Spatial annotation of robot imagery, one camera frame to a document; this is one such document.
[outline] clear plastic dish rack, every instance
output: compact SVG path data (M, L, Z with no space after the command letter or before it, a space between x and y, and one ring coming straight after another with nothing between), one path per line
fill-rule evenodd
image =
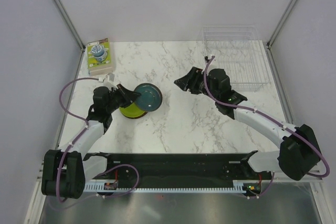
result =
M270 82L262 41L254 26L204 26L201 56L226 71L236 91L257 91Z

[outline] yellow bowl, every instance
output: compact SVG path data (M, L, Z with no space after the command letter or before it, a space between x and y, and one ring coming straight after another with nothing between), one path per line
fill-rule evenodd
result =
M146 111L140 110L138 106L135 105L135 103L132 103L126 108L119 107L119 110L121 114L131 119L141 118L147 114Z

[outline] gray wall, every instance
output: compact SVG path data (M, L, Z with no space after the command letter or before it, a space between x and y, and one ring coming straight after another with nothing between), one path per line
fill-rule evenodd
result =
M52 0L0 0L0 216L23 223L80 49Z
M336 1L299 0L272 47L295 122L310 125L331 165L336 207Z
M290 0L62 0L85 42L196 40L203 25L255 25L268 39Z

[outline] marble table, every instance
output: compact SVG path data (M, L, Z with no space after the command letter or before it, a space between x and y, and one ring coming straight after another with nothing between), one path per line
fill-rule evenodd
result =
M182 92L174 85L173 81L186 75L192 66L204 66L199 42L116 42L111 43L111 48L115 83L130 90L143 82L153 83L161 89L163 103L140 119L125 118L119 110L113 112L110 128L90 152L248 153L277 149L254 129L220 114L210 98ZM266 58L263 48L257 55ZM85 55L78 77L88 76ZM70 111L86 117L92 92L98 86L98 81L79 81ZM241 93L268 113L285 119L272 76L270 83L258 91ZM70 141L83 125L83 121L67 116L60 145Z

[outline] purple cable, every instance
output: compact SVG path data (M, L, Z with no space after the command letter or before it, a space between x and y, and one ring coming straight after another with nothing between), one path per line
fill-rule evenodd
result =
M233 104L229 104L229 103L218 101L210 93L206 77L207 77L208 68L209 68L211 62L214 59L215 59L215 56L212 56L211 59L210 59L210 61L207 63L207 65L206 65L206 67L204 69L204 73L203 73L204 86L205 86L206 92L208 93L208 96L211 99L213 99L216 103L224 105L224 106L228 106L228 107L232 107L232 108L238 108L238 109L244 109L244 110L249 110L249 111L254 111L254 109L250 108L250 107L240 106L240 105L233 105ZM269 115L267 115L267 114L265 114L265 113L263 113L263 112L261 112L259 110L257 110L256 113L258 113L259 115L265 117L266 119L270 120L271 122L275 123L279 127L283 127L284 126L282 123L278 122L274 118L270 117ZM285 130L288 131L290 134L296 136L299 140L303 141L305 144L307 144L319 156L319 158L324 163L324 165L325 165L325 171L326 171L324 174L314 174L314 173L307 173L307 174L310 175L310 176L313 176L313 177L317 177L317 178L325 178L325 177L327 177L330 174L330 167L329 167L329 164L328 164L327 160L323 157L323 155L319 152L319 150L315 146L313 146L311 143L309 143L305 138L303 138L302 136L300 136L298 133L292 131L289 128L285 128Z
M59 100L59 104L61 105L61 107L62 107L62 109L66 112L66 113L68 113L69 115L72 115L72 116L74 116L74 117L76 117L76 118L78 118L78 119L81 119L81 120L83 120L85 123L86 123L86 125L87 126L89 126L89 122L85 119L85 118L82 118L81 116L78 116L78 115L75 115L75 114L73 114L73 113L71 113L64 105L63 105L63 103L62 103L62 95L63 95L63 92L65 91L65 89L69 86L69 85L71 85L72 83L74 83L74 82L76 82L76 81L81 81L81 80L96 80L96 81L98 81L99 79L97 79L97 78L92 78L92 77L84 77L84 78L78 78L78 79L75 79L75 80L73 80L73 81L70 81L68 84L66 84L63 88L62 88L62 90L61 90L61 92L59 93L59 98L58 98L58 100ZM77 141L78 141L78 139L84 134L84 132L87 130L87 128L85 127L75 138L74 138L74 140L71 142L72 144L75 144ZM64 153L63 153L63 155L62 155L62 157L61 157L61 160L60 160L60 162L59 162L59 166L58 166L58 170L57 170L57 176L56 176L56 197L57 197L57 199L58 199L58 201L60 202L60 203L63 203L63 202L65 202L67 199L65 198L65 199L61 199L61 196L60 196L60 192L59 192L59 181L60 181L60 178L61 178L61 170L62 170L62 167L63 167L63 163L64 163L64 159L65 159L65 156L67 155L67 153L69 152L69 150L71 149L71 145L69 145L67 148L66 148L66 150L64 151Z
M138 186L138 183L139 183L139 180L140 180L139 172L138 172L138 170L133 165L130 165L130 164L120 164L120 165L117 165L117 166L115 166L115 167L113 167L113 168L111 168L109 170L106 170L103 173L98 174L97 176L104 175L104 174L109 173L109 172L111 172L111 171L113 171L115 169L118 169L120 167L129 167L129 168L132 168L135 171L135 173L137 174L137 181L135 182L134 186L130 190L128 190L128 191L126 191L126 192L124 192L122 194L111 195L111 196L102 196L103 198L117 198L117 197L124 196L126 194L130 194ZM88 197L85 197L84 199L81 199L81 200L77 200L75 203L71 204L70 206L64 207L64 208L56 208L56 207L52 206L51 203L50 203L50 200L48 201L48 205L54 211L64 211L64 210L67 210L67 209L69 209L69 208L71 208L71 207L73 207L73 206L75 206L75 205L77 205L79 203L82 203L83 201L85 201L87 199L90 199L90 198L93 198L93 197L96 197L96 196L97 196L96 194L89 195Z

